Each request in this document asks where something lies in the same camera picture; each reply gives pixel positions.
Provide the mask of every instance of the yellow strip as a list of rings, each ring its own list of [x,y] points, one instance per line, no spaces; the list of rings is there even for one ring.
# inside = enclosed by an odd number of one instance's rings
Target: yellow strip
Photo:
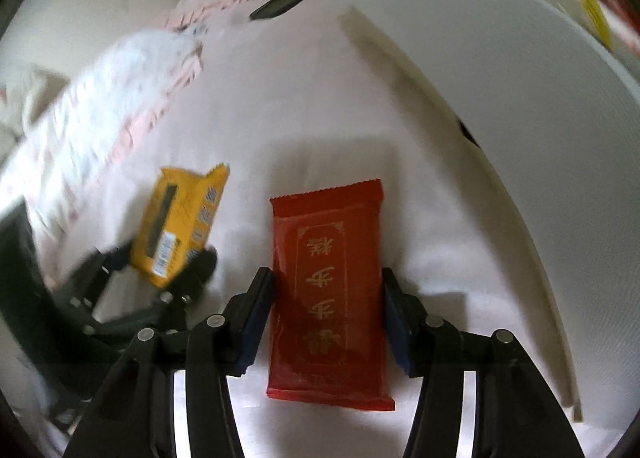
[[[611,51],[611,31],[609,30],[607,20],[600,9],[598,0],[582,0],[582,6],[596,28],[596,33],[598,34],[600,42],[607,50]]]

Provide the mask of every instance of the white barcode label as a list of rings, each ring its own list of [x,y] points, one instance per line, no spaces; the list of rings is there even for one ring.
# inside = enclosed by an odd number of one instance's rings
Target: white barcode label
[[[153,273],[158,277],[166,277],[166,270],[171,261],[171,256],[174,254],[174,246],[175,234],[162,231],[162,237],[154,257],[154,268],[152,269]]]

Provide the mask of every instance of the yellow snack package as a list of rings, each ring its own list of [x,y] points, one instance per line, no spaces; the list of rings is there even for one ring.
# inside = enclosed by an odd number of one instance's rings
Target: yellow snack package
[[[204,248],[228,176],[222,164],[205,176],[163,167],[133,242],[131,266],[157,287],[171,281]]]

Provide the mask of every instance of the silver screw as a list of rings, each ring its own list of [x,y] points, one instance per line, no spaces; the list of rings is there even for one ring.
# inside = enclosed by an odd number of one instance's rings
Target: silver screw
[[[440,328],[444,324],[444,319],[437,315],[428,315],[424,321],[427,323],[427,326],[431,328]]]
[[[171,304],[171,301],[174,300],[174,294],[172,294],[169,291],[164,291],[164,292],[162,292],[162,294],[160,294],[160,300],[164,304]]]
[[[226,319],[222,315],[212,315],[207,319],[207,326],[210,328],[220,328]]]
[[[143,328],[138,332],[138,340],[146,343],[154,338],[155,332],[153,328]]]
[[[498,330],[495,332],[495,338],[503,344],[509,344],[513,342],[513,333],[509,330]]]

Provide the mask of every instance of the red wrapper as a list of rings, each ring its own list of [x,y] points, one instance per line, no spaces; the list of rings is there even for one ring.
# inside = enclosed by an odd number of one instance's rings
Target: red wrapper
[[[273,308],[267,395],[393,411],[386,393],[380,180],[271,200]]]

